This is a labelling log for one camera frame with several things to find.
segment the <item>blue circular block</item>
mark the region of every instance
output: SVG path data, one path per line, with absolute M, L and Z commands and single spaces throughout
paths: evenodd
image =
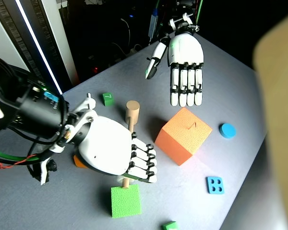
M 231 124 L 225 123 L 220 126 L 220 133 L 225 138 L 233 138 L 236 135 L 236 129 Z

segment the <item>small green cube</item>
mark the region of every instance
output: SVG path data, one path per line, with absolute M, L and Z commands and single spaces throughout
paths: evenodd
M 164 230 L 179 230 L 175 221 L 162 225 Z
M 139 185 L 131 184 L 128 189 L 111 188 L 112 218 L 141 214 Z
M 105 106 L 110 106 L 114 104 L 114 97 L 113 94 L 111 94 L 110 92 L 103 93 L 102 97 L 104 99 Z

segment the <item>robotic hand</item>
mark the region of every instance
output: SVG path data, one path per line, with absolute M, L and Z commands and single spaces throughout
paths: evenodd
M 121 124 L 98 116 L 93 110 L 96 102 L 87 98 L 73 111 L 62 95 L 48 90 L 45 83 L 23 69 L 10 66 L 0 59 L 0 130 L 10 128 L 22 137 L 45 145 L 36 160 L 21 157 L 22 161 L 7 161 L 0 155 L 0 163 L 32 165 L 30 174 L 40 181 L 48 181 L 48 171 L 56 171 L 51 156 L 64 151 L 67 144 L 78 148 L 78 159 L 87 167 L 101 173 L 123 175 L 139 181 L 156 182 L 156 151 L 153 145 L 140 141 Z M 33 139 L 20 130 L 53 141 Z
M 189 18 L 192 14 L 184 13 L 182 18 L 169 21 L 175 31 L 171 39 L 169 35 L 160 39 L 146 70 L 145 77 L 151 79 L 157 71 L 166 48 L 168 48 L 168 64 L 171 66 L 170 102 L 181 107 L 202 104 L 202 67 L 204 53 L 201 44 L 193 36 L 199 30 Z

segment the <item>gray table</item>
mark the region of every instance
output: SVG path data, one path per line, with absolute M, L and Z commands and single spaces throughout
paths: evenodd
M 112 219 L 110 188 L 119 186 L 116 177 L 80 169 L 72 161 L 69 146 L 54 159 L 59 170 L 50 182 L 39 186 L 25 167 L 0 170 L 0 229 L 13 230 L 158 230 L 171 220 L 181 230 L 217 230 L 226 217 L 265 136 L 259 87 L 253 70 L 198 36 L 203 46 L 203 104 L 190 109 L 205 121 L 212 133 L 198 152 L 177 166 L 158 148 L 158 182 L 140 185 L 142 214 Z M 152 80 L 144 72 L 156 43 L 105 70 L 65 93 L 71 108 L 90 92 L 96 111 L 121 124 L 125 104 L 141 104 L 138 137 L 152 143 L 165 121 L 180 109 L 169 103 L 170 71 L 166 58 Z M 101 93 L 112 92 L 113 107 L 105 107 Z M 224 139 L 218 126 L 229 122 L 237 129 Z M 0 150 L 24 155 L 30 142 L 10 131 L 0 132 Z M 225 194 L 210 195 L 205 178 L 223 178 Z

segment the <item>light green square block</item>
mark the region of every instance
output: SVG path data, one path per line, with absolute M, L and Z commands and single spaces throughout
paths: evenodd
M 162 225 L 164 230 L 179 230 L 178 224 L 175 221 Z
M 114 104 L 114 97 L 113 94 L 111 94 L 110 92 L 103 93 L 102 97 L 104 99 L 105 106 L 110 106 Z
M 132 184 L 128 189 L 111 188 L 112 218 L 141 214 L 139 185 Z

